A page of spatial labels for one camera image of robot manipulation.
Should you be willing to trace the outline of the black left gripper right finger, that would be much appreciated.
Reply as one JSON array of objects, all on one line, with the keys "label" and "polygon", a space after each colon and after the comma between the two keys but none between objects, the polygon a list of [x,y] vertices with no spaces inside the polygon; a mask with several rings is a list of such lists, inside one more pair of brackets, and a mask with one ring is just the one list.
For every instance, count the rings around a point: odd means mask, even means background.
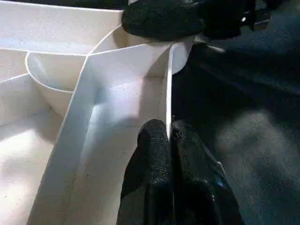
[{"label": "black left gripper right finger", "polygon": [[184,120],[172,124],[172,150],[177,224],[244,224],[222,164]]}]

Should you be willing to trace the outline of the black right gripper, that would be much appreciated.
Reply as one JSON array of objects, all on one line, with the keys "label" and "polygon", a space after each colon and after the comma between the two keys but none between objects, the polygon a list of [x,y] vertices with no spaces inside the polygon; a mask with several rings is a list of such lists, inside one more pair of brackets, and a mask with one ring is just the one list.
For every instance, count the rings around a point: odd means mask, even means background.
[{"label": "black right gripper", "polygon": [[212,0],[207,12],[205,0],[138,0],[122,13],[125,32],[159,41],[203,35],[209,39],[227,39],[267,28],[271,17],[271,0]]}]

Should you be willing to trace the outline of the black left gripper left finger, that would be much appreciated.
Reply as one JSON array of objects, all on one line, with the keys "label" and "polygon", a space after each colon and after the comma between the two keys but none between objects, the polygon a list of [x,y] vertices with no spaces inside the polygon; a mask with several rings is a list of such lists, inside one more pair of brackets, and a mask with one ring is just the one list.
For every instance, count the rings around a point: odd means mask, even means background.
[{"label": "black left gripper left finger", "polygon": [[124,173],[119,225],[171,225],[173,223],[172,162],[165,124],[147,121]]}]

